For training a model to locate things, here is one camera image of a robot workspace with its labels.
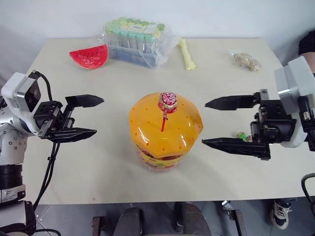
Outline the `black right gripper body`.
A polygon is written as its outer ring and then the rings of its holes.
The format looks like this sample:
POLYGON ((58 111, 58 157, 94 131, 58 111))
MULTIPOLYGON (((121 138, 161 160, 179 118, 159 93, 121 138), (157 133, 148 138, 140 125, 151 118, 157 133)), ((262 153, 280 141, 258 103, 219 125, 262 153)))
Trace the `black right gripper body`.
POLYGON ((290 141, 295 129, 296 119, 288 115, 280 100, 270 100, 267 89, 256 94, 258 112, 251 122, 252 141, 280 144, 290 141))

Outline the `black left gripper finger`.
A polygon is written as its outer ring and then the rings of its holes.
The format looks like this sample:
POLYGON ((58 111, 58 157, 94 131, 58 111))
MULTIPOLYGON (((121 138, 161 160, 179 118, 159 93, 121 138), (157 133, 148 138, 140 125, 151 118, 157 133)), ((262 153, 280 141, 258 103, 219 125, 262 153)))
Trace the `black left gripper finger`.
POLYGON ((46 136, 46 139, 54 143, 72 143, 88 139, 94 134, 96 134, 95 129, 73 127, 59 131, 52 131, 46 136))
POLYGON ((103 98, 90 94, 68 96, 65 99, 67 101, 66 110, 71 111, 73 111, 76 107, 95 107, 104 102, 103 98))

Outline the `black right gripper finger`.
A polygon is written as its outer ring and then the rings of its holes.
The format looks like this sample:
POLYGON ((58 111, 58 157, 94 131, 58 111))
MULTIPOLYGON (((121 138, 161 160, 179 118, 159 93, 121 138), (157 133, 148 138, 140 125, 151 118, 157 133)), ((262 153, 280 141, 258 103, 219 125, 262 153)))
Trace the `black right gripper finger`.
POLYGON ((235 111, 237 109, 253 108, 260 103, 260 93, 252 95, 234 95, 223 96, 213 99, 205 104, 206 108, 212 108, 220 111, 235 111))
POLYGON ((213 138, 204 139, 201 142, 211 148, 230 154, 255 156, 261 160, 269 160, 271 158, 268 143, 244 142, 238 138, 213 138))

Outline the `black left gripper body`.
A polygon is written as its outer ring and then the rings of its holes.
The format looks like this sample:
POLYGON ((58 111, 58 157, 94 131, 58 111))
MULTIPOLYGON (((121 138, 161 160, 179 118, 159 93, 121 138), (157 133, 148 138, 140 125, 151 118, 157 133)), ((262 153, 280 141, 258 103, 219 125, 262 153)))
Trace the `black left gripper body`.
POLYGON ((38 137, 55 138, 62 132, 67 132, 73 128, 75 119, 71 117, 74 110, 72 105, 67 104, 62 111, 62 103, 59 101, 41 102, 33 119, 39 128, 38 137))

